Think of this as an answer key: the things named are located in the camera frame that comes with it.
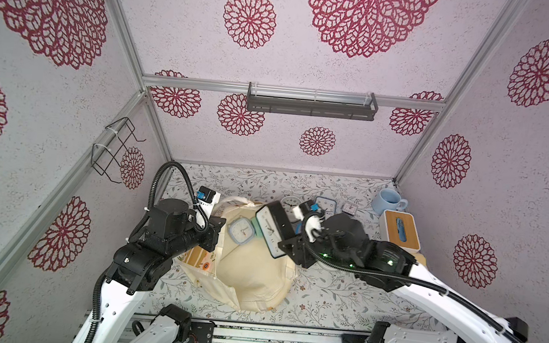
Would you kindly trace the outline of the dark blue square alarm clock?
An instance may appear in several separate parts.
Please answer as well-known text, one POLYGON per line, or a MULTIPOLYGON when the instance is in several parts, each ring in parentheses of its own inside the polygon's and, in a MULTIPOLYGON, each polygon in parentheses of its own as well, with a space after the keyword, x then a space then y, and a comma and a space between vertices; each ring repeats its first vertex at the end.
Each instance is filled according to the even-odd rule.
POLYGON ((315 203, 319 206, 319 208, 323 209, 326 216, 334 216, 336 214, 336 210, 338 209, 337 201, 328 197, 318 196, 315 198, 315 203))

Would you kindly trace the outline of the cream printed canvas bag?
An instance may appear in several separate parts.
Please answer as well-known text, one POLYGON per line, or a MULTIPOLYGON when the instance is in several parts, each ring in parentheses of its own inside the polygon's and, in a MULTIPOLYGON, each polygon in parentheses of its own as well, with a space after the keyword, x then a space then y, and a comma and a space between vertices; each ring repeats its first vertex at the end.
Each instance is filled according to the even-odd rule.
POLYGON ((221 199, 213 214, 226 219, 216 249, 196 246, 177 258, 178 265, 194 285, 237 311, 265 312, 277 308, 287 297, 297 266, 287 256, 274 259, 255 218, 263 205, 242 197, 221 199), (228 226, 238 217, 252 221, 256 235, 236 244, 228 226))

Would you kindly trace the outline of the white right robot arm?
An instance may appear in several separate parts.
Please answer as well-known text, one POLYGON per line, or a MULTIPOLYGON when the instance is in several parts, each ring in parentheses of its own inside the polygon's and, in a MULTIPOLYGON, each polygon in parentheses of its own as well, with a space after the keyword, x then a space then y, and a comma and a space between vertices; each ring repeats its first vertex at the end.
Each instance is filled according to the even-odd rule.
POLYGON ((321 263, 394 293, 431 314, 451 331, 449 338, 402 330, 377 322, 363 343, 525 343, 527 325, 484 311, 436 279, 413 255, 390 241, 372 240, 362 224, 345 215, 327 217, 316 204, 292 210, 301 230, 290 258, 299 266, 321 263))

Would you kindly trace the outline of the black square alarm clock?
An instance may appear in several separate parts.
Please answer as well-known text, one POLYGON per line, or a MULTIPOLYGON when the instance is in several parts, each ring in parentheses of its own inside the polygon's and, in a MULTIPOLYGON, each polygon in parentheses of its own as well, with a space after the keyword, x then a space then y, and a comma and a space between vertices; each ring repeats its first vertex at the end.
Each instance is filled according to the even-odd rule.
POLYGON ((285 257, 279 243, 295 237, 294 229, 280 201, 263 205, 255 213, 262 237, 274 259, 285 257))

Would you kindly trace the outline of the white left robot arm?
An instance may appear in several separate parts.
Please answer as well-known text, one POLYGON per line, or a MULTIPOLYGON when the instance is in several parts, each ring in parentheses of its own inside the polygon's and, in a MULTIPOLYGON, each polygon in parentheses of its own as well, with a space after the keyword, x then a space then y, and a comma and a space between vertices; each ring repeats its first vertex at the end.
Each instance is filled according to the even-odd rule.
POLYGON ((226 219, 162 199, 147 209, 136 241, 120 247, 92 292, 92 310, 73 343, 117 343, 138 307, 171 269, 175 258, 198 246, 216 248, 226 219))

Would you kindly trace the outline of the white teal square alarm clock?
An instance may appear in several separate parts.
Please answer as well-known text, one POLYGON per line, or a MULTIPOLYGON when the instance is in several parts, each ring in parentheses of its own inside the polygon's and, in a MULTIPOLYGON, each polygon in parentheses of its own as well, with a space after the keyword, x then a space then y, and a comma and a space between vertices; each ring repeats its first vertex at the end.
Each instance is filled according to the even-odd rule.
POLYGON ((238 245, 248 243, 256 235, 252 221, 246 217, 238 217, 228 226, 230 238, 238 245))

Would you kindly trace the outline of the white round alarm clock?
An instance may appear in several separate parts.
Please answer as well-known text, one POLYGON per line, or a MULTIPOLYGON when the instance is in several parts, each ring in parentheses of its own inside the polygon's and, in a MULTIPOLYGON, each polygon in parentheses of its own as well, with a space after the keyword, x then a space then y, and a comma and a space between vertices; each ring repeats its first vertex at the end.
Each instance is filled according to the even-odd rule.
POLYGON ((280 200, 281 205, 283 208, 286 208, 288 212, 290 212, 293 208, 299 206, 302 201, 297 196, 285 196, 284 198, 281 198, 280 200))

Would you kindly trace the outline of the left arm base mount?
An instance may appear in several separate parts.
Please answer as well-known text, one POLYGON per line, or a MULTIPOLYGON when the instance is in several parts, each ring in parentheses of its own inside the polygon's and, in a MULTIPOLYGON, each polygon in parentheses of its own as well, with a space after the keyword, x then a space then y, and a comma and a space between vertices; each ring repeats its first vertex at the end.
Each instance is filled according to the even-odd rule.
POLYGON ((215 339, 216 323, 193 319, 186 340, 173 343, 212 343, 215 339))

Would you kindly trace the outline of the small grey alarm clock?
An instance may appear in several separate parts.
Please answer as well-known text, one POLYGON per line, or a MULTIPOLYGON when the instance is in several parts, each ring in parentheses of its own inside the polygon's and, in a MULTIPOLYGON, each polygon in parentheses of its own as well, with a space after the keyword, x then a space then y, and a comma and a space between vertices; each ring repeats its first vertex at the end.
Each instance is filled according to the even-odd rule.
POLYGON ((358 206, 351 202, 345 202, 341 207, 341 211, 349 216, 355 216, 358 211, 358 206))

